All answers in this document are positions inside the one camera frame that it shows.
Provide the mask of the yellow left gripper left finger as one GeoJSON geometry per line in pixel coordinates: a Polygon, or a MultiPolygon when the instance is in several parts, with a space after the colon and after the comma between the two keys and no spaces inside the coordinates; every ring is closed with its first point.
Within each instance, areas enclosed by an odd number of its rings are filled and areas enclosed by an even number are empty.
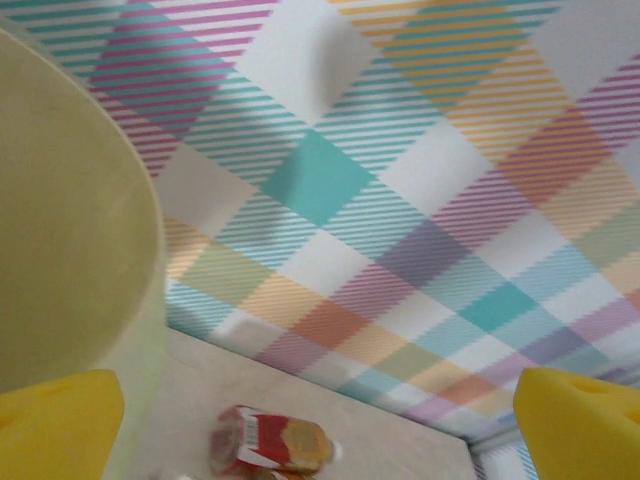
{"type": "Polygon", "coordinates": [[[99,479],[124,415],[117,375],[91,370],[1,395],[3,479],[99,479]]]}

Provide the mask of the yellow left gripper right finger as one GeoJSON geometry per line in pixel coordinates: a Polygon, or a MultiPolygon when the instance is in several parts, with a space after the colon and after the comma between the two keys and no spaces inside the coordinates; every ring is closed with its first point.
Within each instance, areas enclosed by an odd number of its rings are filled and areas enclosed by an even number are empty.
{"type": "Polygon", "coordinates": [[[527,368],[513,410],[539,478],[639,477],[638,389],[527,368]]]}

